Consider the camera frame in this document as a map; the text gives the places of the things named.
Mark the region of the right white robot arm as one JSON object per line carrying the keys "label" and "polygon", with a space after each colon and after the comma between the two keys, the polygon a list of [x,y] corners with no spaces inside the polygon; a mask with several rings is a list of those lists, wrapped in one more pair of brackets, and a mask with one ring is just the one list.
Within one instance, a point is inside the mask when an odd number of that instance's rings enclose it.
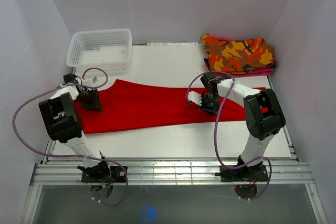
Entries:
{"label": "right white robot arm", "polygon": [[214,142],[217,142],[217,131],[220,114],[225,102],[232,100],[242,106],[246,127],[249,132],[247,143],[239,155],[235,166],[222,165],[216,176],[223,182],[254,180],[262,181],[270,178],[263,164],[264,153],[270,141],[285,126],[286,119],[279,101],[272,89],[259,90],[237,83],[233,77],[216,77],[213,72],[201,76],[205,91],[199,96],[198,108],[216,115],[214,126]]}

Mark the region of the red trousers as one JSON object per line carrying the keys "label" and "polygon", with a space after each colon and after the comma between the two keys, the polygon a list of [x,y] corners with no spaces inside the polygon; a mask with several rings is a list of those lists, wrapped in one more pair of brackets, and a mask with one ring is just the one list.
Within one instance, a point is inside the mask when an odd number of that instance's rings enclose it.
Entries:
{"label": "red trousers", "polygon": [[188,104],[186,88],[148,86],[117,79],[98,92],[102,111],[90,111],[74,103],[84,133],[120,132],[149,127],[215,122],[210,115]]}

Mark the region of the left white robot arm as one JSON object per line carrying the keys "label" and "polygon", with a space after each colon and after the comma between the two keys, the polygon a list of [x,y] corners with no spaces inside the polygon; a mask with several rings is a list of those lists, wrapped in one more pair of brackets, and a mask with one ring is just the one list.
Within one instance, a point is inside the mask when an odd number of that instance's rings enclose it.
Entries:
{"label": "left white robot arm", "polygon": [[49,137],[82,155],[83,165],[78,166],[91,179],[105,182],[111,177],[111,168],[102,161],[102,153],[85,136],[84,123],[76,108],[79,102],[89,111],[102,111],[95,88],[96,77],[80,78],[75,74],[64,75],[65,83],[48,100],[39,102],[39,109]]}

